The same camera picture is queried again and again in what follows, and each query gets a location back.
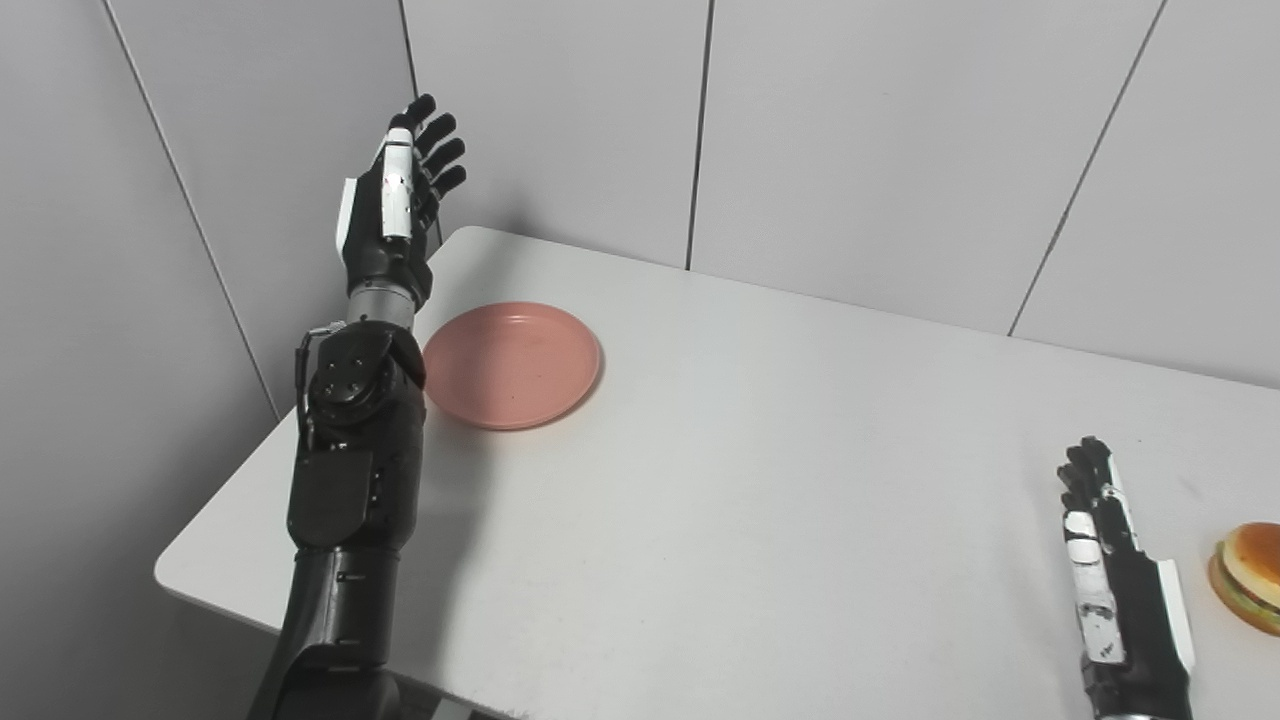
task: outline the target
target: black robotic forearm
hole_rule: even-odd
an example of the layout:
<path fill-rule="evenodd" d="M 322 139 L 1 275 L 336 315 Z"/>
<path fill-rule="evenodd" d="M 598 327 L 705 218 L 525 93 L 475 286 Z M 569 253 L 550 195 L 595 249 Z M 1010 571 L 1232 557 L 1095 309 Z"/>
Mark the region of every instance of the black robotic forearm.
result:
<path fill-rule="evenodd" d="M 280 637 L 250 720 L 393 720 L 387 662 L 399 550 L 413 533 L 425 373 L 413 314 L 426 301 L 426 231 L 466 178 L 461 140 L 424 95 L 392 119 L 340 217 L 347 323 L 298 351 L 298 450 L 288 530 L 298 547 Z M 307 382 L 307 347 L 324 336 Z"/>

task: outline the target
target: sesame bun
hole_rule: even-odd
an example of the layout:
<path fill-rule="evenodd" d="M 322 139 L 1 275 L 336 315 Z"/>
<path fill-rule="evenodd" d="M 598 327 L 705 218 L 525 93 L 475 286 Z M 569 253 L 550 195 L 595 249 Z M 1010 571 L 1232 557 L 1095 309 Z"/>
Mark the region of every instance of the sesame bun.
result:
<path fill-rule="evenodd" d="M 1231 530 L 1217 543 L 1208 579 L 1231 612 L 1280 635 L 1280 525 L 1249 523 Z"/>

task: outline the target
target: robotic arm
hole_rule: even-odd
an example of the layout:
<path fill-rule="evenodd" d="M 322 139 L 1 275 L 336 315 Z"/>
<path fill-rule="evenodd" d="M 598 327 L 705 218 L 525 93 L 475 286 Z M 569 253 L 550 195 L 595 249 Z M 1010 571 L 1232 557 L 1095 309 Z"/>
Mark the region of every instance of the robotic arm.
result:
<path fill-rule="evenodd" d="M 1172 560 L 1138 547 L 1111 450 L 1087 437 L 1057 470 L 1062 537 L 1084 639 L 1080 670 L 1098 720 L 1192 720 L 1196 666 Z"/>
<path fill-rule="evenodd" d="M 422 95 L 392 118 L 372 165 L 346 182 L 338 246 L 347 320 L 303 337 L 288 530 L 298 547 L 275 652 L 250 720 L 394 720 L 383 669 L 399 548 L 413 533 L 425 373 L 413 314 L 431 292 L 428 229 L 466 179 L 453 115 Z M 312 340 L 316 369 L 307 382 Z"/>

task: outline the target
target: white wall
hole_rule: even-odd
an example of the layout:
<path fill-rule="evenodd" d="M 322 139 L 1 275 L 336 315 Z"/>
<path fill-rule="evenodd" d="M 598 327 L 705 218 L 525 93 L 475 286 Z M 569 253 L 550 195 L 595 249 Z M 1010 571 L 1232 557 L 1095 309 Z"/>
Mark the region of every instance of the white wall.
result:
<path fill-rule="evenodd" d="M 266 638 L 159 552 L 271 427 L 104 6 L 0 3 L 0 716 L 232 719 Z"/>
<path fill-rule="evenodd" d="M 397 0 L 110 0 L 280 413 L 344 311 L 342 179 L 410 100 Z"/>
<path fill-rule="evenodd" d="M 717 4 L 692 269 L 1006 332 L 1156 6 Z"/>
<path fill-rule="evenodd" d="M 1280 387 L 1277 26 L 1165 8 L 1019 337 Z"/>
<path fill-rule="evenodd" d="M 485 225 L 684 266 L 705 0 L 404 0 L 419 86 L 458 118 Z"/>

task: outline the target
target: pink plate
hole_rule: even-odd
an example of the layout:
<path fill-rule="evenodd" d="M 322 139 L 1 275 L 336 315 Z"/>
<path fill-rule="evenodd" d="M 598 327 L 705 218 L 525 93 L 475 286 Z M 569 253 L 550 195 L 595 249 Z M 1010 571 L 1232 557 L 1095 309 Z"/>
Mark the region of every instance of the pink plate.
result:
<path fill-rule="evenodd" d="M 516 430 L 577 405 L 600 372 L 600 346 L 558 307 L 498 302 L 444 323 L 422 360 L 426 396 L 440 410 L 481 428 Z"/>

